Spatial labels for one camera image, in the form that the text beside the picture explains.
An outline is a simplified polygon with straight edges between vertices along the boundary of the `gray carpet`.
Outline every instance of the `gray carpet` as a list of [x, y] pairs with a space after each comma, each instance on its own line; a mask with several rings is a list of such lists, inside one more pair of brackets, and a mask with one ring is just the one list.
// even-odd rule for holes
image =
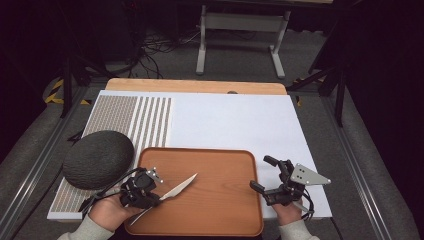
[[[298, 77], [308, 76], [308, 69], [313, 62], [325, 37], [320, 33], [288, 31], [283, 39], [280, 57], [286, 72], [286, 78], [276, 77], [272, 60], [267, 50], [274, 36], [271, 34], [228, 32], [208, 33], [205, 73], [195, 74], [198, 43], [190, 42], [169, 53], [156, 53], [152, 57], [157, 62], [160, 73], [167, 79], [197, 79], [218, 81], [252, 81], [281, 82], [286, 86]], [[252, 37], [244, 40], [240, 37]], [[154, 69], [152, 61], [142, 60], [149, 68]], [[119, 66], [109, 66], [112, 70]], [[132, 71], [133, 78], [155, 77], [155, 73], [147, 75], [146, 70], [138, 65]], [[95, 100], [104, 83], [93, 83], [84, 88], [84, 99]], [[358, 115], [349, 94], [345, 97], [343, 112], [343, 129], [333, 124], [333, 117], [326, 112], [326, 105], [333, 104], [334, 99], [322, 99], [311, 93], [316, 89], [314, 84], [303, 91], [290, 93], [298, 95], [301, 106], [295, 104], [299, 121], [315, 160], [318, 171], [332, 179], [325, 186], [325, 192], [333, 212], [334, 220], [344, 239], [384, 239], [376, 234], [370, 220], [370, 212], [364, 205], [364, 198], [358, 191], [358, 183], [352, 177], [345, 149], [339, 139], [339, 131], [345, 134], [358, 161], [358, 166], [372, 191], [375, 203], [384, 219], [384, 224], [392, 239], [419, 239], [412, 215], [401, 195], [387, 173], [368, 132]], [[19, 189], [24, 176], [31, 170], [45, 144], [63, 119], [60, 119], [62, 106], [48, 104], [47, 109], [26, 131], [8, 157], [0, 165], [0, 211], [6, 212]], [[67, 138], [82, 130], [88, 120], [92, 105], [75, 105], [71, 119], [61, 134], [57, 145], [51, 150], [48, 165], [39, 179], [31, 197], [23, 208], [11, 233], [19, 226], [36, 202], [41, 198], [72, 143]], [[39, 207], [23, 225], [15, 239], [56, 239], [61, 233], [73, 231], [78, 223], [58, 223], [46, 219], [48, 209], [54, 198], [54, 189], [58, 187], [61, 176], [53, 184]], [[311, 233], [321, 239], [339, 239], [335, 226], [330, 219], [307, 222]], [[278, 236], [277, 223], [266, 221], [263, 232], [264, 240], [274, 240]]]

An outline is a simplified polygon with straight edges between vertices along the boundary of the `round speaker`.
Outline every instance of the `round speaker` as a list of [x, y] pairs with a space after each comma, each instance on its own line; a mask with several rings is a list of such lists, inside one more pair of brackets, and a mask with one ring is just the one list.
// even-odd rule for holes
[[79, 140], [63, 162], [63, 175], [74, 187], [100, 190], [129, 170], [134, 157], [131, 140], [116, 131], [99, 131]]

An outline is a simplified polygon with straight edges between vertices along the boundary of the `wooden board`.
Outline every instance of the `wooden board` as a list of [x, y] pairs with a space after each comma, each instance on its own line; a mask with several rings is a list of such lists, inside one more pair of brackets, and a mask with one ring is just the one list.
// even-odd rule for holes
[[139, 166], [156, 167], [164, 183], [162, 196], [193, 174], [178, 196], [165, 200], [134, 225], [134, 235], [256, 236], [263, 228], [259, 195], [250, 186], [257, 179], [254, 156], [242, 150], [146, 148]]
[[129, 79], [113, 78], [106, 90], [143, 91], [143, 92], [190, 92], [190, 93], [228, 93], [287, 95], [281, 83], [222, 82], [169, 79]]

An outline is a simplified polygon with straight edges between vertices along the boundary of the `wooden tray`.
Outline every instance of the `wooden tray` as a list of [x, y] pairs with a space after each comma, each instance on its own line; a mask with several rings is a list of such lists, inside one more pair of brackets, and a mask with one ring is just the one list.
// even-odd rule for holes
[[164, 183], [162, 196], [195, 173], [197, 177], [178, 196], [165, 200], [126, 230], [134, 235], [257, 236], [263, 219], [254, 156], [248, 151], [146, 148], [139, 166], [156, 167]]

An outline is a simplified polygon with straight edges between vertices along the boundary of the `knife blade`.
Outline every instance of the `knife blade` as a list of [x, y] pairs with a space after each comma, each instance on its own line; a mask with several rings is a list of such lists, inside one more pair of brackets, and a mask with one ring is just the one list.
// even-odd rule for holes
[[[184, 188], [186, 188], [192, 181], [193, 179], [197, 176], [197, 173], [194, 174], [193, 176], [189, 177], [187, 180], [185, 180], [184, 182], [178, 184], [176, 187], [174, 187], [173, 189], [171, 189], [171, 191], [165, 193], [161, 198], [159, 198], [160, 201], [164, 201], [167, 198], [171, 198], [171, 197], [175, 197], [177, 196]], [[133, 225], [135, 222], [137, 222], [137, 220], [143, 216], [146, 212], [148, 212], [150, 209], [152, 209], [153, 207], [144, 209], [141, 213], [136, 214], [132, 217], [130, 217], [129, 219], [129, 224], [130, 226]]]

